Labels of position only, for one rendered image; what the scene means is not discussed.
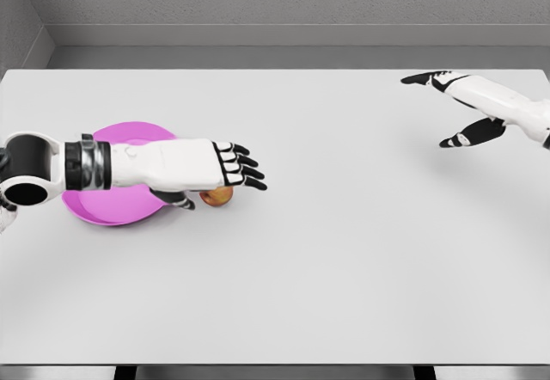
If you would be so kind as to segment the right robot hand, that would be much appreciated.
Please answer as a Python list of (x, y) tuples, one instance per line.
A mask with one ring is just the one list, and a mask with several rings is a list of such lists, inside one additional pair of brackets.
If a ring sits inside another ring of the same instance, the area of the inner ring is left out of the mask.
[(450, 96), (462, 105), (485, 115), (439, 143), (441, 148), (471, 147), (501, 137), (508, 124), (516, 121), (533, 102), (526, 96), (502, 84), (481, 76), (453, 70), (428, 71), (404, 77), (405, 85), (430, 86)]

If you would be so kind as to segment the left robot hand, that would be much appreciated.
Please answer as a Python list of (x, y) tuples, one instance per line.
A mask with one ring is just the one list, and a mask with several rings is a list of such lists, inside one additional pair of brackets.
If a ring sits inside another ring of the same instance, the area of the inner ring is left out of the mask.
[(265, 175), (242, 145), (209, 139), (176, 139), (145, 146), (144, 183), (164, 202), (187, 210), (195, 204), (188, 191), (244, 186), (265, 191)]

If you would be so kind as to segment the pink plate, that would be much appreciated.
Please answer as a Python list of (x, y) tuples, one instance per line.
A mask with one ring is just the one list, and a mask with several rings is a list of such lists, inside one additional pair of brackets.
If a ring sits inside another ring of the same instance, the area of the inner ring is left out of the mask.
[[(93, 137), (110, 144), (141, 145), (174, 139), (175, 135), (149, 122), (130, 121), (103, 127)], [(76, 217), (105, 226), (136, 223), (166, 205), (145, 185), (114, 187), (106, 191), (66, 191), (62, 194), (62, 200)]]

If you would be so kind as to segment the red-yellow apple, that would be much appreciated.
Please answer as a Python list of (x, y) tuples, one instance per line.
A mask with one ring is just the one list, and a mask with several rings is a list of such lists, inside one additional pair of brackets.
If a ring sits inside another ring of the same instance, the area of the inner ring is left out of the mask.
[(199, 197), (209, 206), (220, 207), (226, 205), (234, 195), (233, 187), (217, 187), (213, 190), (201, 191)]

